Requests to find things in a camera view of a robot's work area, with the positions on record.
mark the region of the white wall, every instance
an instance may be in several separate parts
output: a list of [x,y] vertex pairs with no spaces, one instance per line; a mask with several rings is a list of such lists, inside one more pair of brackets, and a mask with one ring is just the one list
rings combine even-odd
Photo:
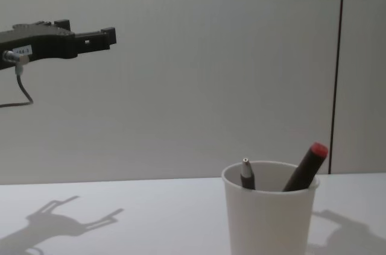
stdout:
[[385,172],[386,0],[344,0],[332,172]]
[[[298,163],[329,143],[339,0],[0,4],[2,30],[70,19],[118,36],[111,51],[26,67],[36,103],[0,110],[0,183],[219,176],[244,156]],[[0,101],[23,99],[0,71]]]

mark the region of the white cup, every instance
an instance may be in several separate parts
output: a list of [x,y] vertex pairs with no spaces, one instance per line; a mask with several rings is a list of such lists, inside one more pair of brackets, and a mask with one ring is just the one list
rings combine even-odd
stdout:
[[223,171],[232,255],[305,255],[315,190],[282,192],[296,165],[251,162],[256,190],[241,186],[241,163]]

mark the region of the black marker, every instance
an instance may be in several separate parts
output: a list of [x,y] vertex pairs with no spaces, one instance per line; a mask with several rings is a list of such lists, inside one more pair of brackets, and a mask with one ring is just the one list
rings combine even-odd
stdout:
[[289,178],[283,192],[308,189],[327,154],[328,148],[326,146],[317,142],[314,143]]
[[255,189],[255,175],[252,171],[249,159],[243,159],[241,165],[241,184],[246,189]]

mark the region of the white table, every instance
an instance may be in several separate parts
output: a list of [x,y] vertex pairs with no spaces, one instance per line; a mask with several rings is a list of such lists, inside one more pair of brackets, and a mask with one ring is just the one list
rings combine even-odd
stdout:
[[[386,254],[386,174],[320,179],[309,253]],[[230,254],[220,178],[0,186],[0,194],[1,255]],[[73,196],[52,214],[32,215],[26,228],[28,215]],[[78,223],[120,208],[113,224],[85,232]]]

